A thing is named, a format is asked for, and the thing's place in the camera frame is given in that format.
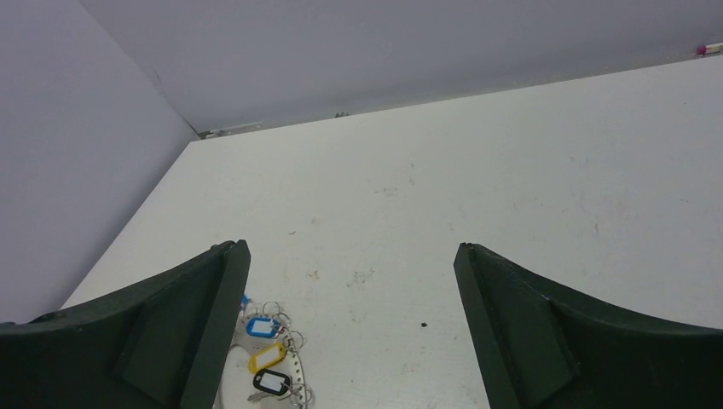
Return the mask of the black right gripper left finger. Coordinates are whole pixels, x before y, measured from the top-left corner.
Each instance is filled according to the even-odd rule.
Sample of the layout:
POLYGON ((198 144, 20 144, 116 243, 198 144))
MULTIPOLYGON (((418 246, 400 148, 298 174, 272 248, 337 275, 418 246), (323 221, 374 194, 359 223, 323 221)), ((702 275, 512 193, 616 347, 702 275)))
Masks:
POLYGON ((251 264, 243 240, 102 297, 1 326, 4 408, 209 408, 251 264))

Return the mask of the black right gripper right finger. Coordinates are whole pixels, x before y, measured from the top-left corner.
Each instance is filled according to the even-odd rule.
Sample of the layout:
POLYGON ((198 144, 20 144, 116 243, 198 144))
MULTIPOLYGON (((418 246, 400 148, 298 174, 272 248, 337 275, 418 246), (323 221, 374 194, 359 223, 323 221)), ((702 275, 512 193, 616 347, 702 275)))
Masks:
POLYGON ((722 332, 649 316, 463 243, 454 273, 493 408, 719 408, 722 332))

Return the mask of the large steel carabiner keyring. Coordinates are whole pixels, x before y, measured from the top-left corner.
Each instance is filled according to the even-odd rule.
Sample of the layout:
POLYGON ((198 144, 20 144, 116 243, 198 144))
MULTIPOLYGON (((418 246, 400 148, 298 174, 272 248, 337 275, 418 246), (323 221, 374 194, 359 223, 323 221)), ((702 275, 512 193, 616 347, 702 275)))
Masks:
POLYGON ((213 403, 215 408, 312 408, 315 404, 315 392, 308 383, 302 348, 306 344, 304 334, 293 325, 292 316, 277 301, 254 302, 250 300, 245 309, 241 309, 234 335, 227 354, 225 367, 213 403), (277 338, 251 337, 246 334, 246 322, 255 316, 266 316, 278 320, 282 325, 277 338), (258 402, 249 402, 247 398, 255 392, 251 374, 247 368, 251 355, 272 343, 286 346, 286 357, 270 370, 285 373, 292 379, 292 393, 284 400, 273 397, 258 402))

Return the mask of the yellow key tag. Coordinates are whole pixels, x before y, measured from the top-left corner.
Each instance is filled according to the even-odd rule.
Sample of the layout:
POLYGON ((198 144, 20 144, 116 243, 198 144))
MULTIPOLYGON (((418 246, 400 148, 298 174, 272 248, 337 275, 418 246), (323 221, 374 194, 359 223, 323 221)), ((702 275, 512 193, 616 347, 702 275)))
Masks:
POLYGON ((262 369, 270 368, 286 357, 286 346, 283 343, 272 343, 264 349, 251 355, 247 368, 251 374, 256 374, 262 369))

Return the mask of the key with black tag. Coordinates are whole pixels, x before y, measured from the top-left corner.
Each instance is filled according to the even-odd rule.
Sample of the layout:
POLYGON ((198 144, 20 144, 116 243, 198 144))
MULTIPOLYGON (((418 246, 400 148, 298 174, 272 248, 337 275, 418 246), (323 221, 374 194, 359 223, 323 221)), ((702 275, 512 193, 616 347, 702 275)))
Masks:
POLYGON ((292 379, 285 373, 264 368, 259 370, 252 379, 255 392, 247 400, 258 402, 265 398, 284 400, 292 393, 292 379))

